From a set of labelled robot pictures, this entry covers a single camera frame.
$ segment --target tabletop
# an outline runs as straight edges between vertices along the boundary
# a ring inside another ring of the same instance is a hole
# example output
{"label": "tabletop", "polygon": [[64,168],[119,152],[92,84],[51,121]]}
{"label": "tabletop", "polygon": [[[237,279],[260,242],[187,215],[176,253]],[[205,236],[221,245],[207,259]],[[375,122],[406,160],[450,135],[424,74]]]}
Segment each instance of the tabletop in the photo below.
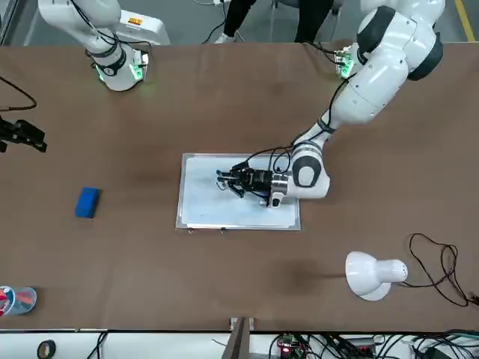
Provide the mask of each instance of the tabletop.
{"label": "tabletop", "polygon": [[[49,145],[11,144],[0,157],[2,285],[39,294],[0,328],[218,330],[250,316],[259,330],[479,329],[477,309],[434,288],[368,302],[344,277],[347,254],[364,251],[427,283],[406,248],[422,232],[459,248],[457,279],[479,293],[477,45],[446,45],[436,71],[407,82],[374,121],[335,134],[330,192],[301,201],[300,232],[176,230],[181,159],[288,144],[327,108],[333,66],[300,44],[153,54],[146,82],[115,93],[82,48],[0,49],[1,74],[38,101],[4,119],[30,120]],[[27,101],[0,91],[5,105]],[[103,191],[94,219],[74,215],[84,186]],[[417,244],[435,278],[439,249]]]}

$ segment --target blue sponge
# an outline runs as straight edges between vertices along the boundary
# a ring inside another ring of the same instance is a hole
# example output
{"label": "blue sponge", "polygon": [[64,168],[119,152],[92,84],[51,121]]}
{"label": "blue sponge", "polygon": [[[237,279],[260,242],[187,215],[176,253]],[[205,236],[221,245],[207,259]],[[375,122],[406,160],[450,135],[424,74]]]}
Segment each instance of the blue sponge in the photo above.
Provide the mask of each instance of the blue sponge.
{"label": "blue sponge", "polygon": [[78,217],[93,218],[99,196],[100,190],[98,188],[84,187],[76,204],[75,214]]}

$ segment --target lamp shade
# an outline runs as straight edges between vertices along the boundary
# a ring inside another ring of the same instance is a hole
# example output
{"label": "lamp shade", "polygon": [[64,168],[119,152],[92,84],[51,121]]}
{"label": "lamp shade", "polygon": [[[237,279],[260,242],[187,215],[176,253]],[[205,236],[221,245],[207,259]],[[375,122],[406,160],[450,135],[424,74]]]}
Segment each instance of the lamp shade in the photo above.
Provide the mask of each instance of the lamp shade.
{"label": "lamp shade", "polygon": [[391,289],[391,283],[404,282],[407,267],[400,260],[377,260],[363,252],[346,258],[346,278],[351,290],[366,301],[378,301]]}

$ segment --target black tape roll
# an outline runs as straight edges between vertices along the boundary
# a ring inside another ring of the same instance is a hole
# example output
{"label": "black tape roll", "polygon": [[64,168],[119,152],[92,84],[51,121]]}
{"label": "black tape roll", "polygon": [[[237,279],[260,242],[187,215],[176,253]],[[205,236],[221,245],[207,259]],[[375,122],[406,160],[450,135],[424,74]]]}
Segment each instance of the black tape roll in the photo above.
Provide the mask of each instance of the black tape roll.
{"label": "black tape roll", "polygon": [[44,340],[38,346],[37,357],[38,359],[50,359],[53,358],[56,351],[57,346],[53,340]]}

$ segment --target person's leg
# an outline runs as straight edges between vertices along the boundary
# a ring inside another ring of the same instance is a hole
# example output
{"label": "person's leg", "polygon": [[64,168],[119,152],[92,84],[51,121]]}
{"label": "person's leg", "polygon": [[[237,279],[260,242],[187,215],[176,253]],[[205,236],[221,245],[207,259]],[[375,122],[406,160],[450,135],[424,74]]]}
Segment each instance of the person's leg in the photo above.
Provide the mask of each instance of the person's leg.
{"label": "person's leg", "polygon": [[314,42],[334,0],[299,0],[299,24],[295,43]]}
{"label": "person's leg", "polygon": [[233,37],[240,28],[249,9],[256,2],[256,0],[231,0],[228,8],[228,15],[225,20],[225,29],[223,33],[229,37]]}

